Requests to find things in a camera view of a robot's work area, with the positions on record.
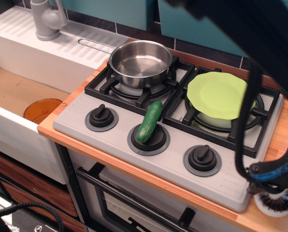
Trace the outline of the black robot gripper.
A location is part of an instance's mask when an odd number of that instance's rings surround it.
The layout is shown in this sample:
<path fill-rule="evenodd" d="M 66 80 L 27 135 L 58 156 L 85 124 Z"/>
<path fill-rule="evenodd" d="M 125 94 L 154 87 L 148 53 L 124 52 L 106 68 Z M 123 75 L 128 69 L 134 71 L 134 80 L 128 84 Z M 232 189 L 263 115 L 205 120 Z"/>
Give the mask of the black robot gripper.
<path fill-rule="evenodd" d="M 254 163 L 247 173 L 250 177 L 247 192 L 252 195 L 263 191 L 278 194 L 288 189 L 288 160 Z"/>

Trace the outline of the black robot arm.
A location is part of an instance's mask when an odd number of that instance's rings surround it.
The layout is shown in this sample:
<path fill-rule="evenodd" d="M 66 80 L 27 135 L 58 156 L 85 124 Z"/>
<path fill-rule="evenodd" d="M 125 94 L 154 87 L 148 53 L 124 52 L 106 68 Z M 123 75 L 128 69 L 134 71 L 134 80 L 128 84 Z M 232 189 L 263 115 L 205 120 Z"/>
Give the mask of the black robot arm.
<path fill-rule="evenodd" d="M 288 149 L 279 159 L 243 165 L 245 124 L 267 72 L 288 99 L 288 8 L 279 0 L 171 0 L 196 19 L 209 18 L 250 59 L 248 86 L 237 123 L 235 166 L 252 194 L 288 189 Z"/>

